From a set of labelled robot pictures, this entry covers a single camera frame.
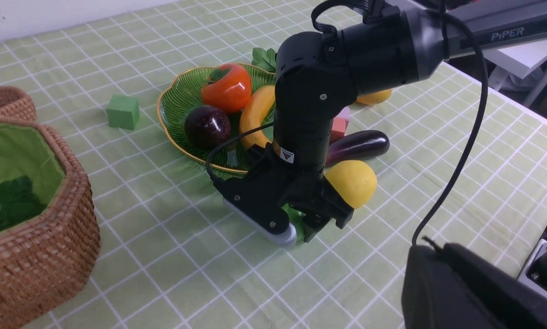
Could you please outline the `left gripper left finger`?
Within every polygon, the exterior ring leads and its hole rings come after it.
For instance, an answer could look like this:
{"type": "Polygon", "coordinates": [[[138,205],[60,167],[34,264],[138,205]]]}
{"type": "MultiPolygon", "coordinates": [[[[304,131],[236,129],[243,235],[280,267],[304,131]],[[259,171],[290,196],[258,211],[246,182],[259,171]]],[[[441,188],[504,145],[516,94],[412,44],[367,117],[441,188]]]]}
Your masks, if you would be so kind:
{"type": "Polygon", "coordinates": [[[505,329],[432,248],[412,246],[401,297],[406,329],[505,329]]]}

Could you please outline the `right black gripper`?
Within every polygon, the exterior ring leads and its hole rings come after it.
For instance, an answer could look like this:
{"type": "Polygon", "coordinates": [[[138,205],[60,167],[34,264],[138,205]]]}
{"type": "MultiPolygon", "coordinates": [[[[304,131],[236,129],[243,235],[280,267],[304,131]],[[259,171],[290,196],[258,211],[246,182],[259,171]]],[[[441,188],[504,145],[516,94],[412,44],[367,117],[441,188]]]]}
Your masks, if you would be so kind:
{"type": "Polygon", "coordinates": [[[316,235],[332,219],[338,228],[344,228],[352,219],[354,209],[324,177],[322,167],[299,170],[284,162],[270,144],[265,148],[253,145],[248,153],[252,165],[242,177],[263,180],[265,187],[276,189],[282,206],[290,204],[297,211],[319,217],[321,223],[316,235]]]}

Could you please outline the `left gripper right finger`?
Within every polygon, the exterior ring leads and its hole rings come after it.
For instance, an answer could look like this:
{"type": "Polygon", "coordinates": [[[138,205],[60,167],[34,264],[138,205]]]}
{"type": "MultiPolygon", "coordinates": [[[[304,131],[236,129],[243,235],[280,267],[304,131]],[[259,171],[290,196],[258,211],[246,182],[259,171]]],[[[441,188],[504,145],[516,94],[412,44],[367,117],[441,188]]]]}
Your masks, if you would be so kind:
{"type": "Polygon", "coordinates": [[[507,329],[547,329],[547,298],[464,246],[447,243],[443,258],[507,329]]]}

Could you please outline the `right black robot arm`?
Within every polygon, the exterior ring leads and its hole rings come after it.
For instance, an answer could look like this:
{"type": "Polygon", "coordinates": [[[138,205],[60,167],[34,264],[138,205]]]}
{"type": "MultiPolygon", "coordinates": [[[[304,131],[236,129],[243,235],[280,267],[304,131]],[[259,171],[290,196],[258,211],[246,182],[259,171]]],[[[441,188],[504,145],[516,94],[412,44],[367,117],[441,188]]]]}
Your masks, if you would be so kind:
{"type": "Polygon", "coordinates": [[[324,177],[332,121],[358,96],[431,77],[441,62],[477,56],[481,95],[476,120],[449,182],[414,234],[412,244],[451,192],[484,119],[488,74],[484,50],[547,39],[547,0],[480,0],[449,12],[402,11],[381,0],[327,0],[311,13],[312,32],[290,36],[276,55],[273,144],[253,147],[257,160],[242,178],[206,171],[225,204],[280,247],[297,231],[283,209],[305,217],[304,242],[330,219],[343,228],[354,206],[324,177]]]}

